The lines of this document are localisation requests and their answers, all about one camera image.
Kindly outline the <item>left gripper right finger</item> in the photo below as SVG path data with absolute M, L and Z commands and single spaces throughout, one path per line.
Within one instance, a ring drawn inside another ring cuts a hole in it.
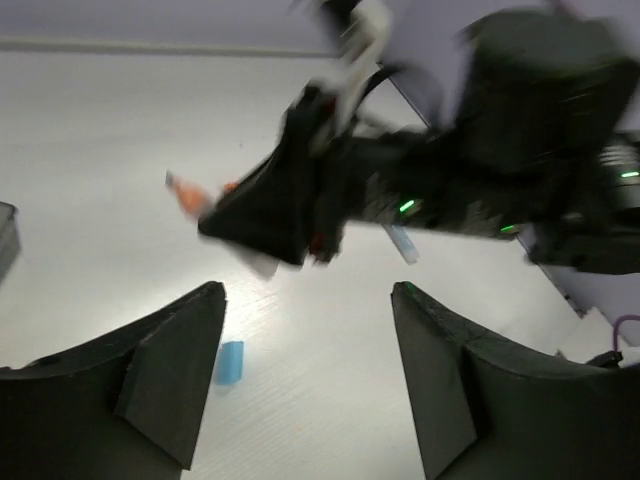
M 635 479 L 639 369 L 544 354 L 409 282 L 391 294 L 429 479 Z

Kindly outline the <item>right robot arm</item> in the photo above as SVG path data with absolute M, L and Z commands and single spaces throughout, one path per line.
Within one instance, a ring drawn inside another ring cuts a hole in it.
M 323 6 L 346 36 L 342 88 L 308 84 L 259 166 L 198 219 L 199 232 L 300 266 L 340 250 L 350 221 L 513 239 L 534 230 L 535 264 L 639 269 L 639 143 L 616 126 L 639 63 L 603 20 L 506 9 L 466 31 L 473 52 L 454 122 L 370 137 L 359 108 L 388 18 Z

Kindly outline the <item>red-orange highlighter marker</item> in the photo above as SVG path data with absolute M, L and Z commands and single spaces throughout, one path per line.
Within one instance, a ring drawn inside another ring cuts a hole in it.
M 225 183 L 220 188 L 220 192 L 213 195 L 198 184 L 186 181 L 168 171 L 165 176 L 165 186 L 176 197 L 185 215 L 193 220 L 198 220 L 212 211 L 222 197 L 235 190 L 238 183 Z

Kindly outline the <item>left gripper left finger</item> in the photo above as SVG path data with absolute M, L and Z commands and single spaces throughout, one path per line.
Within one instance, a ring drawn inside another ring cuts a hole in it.
M 1 371 L 5 479 L 178 479 L 192 466 L 226 311 L 208 282 L 84 344 Z

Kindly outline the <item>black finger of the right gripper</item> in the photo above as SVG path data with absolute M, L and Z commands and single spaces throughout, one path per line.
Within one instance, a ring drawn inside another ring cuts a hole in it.
M 310 143 L 319 125 L 317 107 L 289 108 L 274 151 L 200 217 L 199 233 L 303 265 L 316 175 Z

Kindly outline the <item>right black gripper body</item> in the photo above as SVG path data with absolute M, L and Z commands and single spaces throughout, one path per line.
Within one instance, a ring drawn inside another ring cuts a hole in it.
M 337 132 L 337 95 L 309 84 L 299 100 L 299 262 L 327 264 L 339 253 L 350 221 L 391 227 L 401 195 L 391 188 L 402 164 L 435 137 L 433 131 L 387 131 L 369 136 Z

